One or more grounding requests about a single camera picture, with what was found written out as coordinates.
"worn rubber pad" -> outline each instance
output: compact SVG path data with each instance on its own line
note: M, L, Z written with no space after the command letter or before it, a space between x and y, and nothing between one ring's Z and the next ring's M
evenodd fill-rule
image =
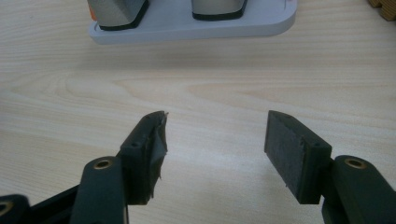
M269 111L264 151L299 203L319 203L318 175L332 146L296 118Z

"wood grain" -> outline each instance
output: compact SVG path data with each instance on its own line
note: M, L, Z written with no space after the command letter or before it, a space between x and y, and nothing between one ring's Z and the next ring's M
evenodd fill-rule
M35 204L168 111L169 154L131 223L322 223L263 153L267 111L292 114L396 189L396 27L367 2L299 3L272 37L99 46L86 2L0 2L0 195Z

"wooden table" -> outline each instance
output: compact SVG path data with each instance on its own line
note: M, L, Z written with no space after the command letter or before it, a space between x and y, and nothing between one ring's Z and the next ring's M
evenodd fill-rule
M322 223L263 152L268 110L373 163L396 189L396 23L364 0L299 3L271 37L99 46L87 3L0 2L0 195L31 204L169 112L169 153L131 223Z

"white tray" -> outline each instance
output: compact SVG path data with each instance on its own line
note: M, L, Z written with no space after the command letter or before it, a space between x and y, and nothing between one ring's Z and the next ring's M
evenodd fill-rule
M191 0L150 0L148 11L135 29L103 31L93 22L91 38L98 44L129 44L181 39L278 35L293 24L297 0L247 0L242 18L197 21Z

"gray cylindrical object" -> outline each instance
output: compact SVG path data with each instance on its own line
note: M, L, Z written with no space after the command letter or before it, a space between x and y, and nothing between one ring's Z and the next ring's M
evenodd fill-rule
M246 0L191 0L192 13L222 15L242 10Z

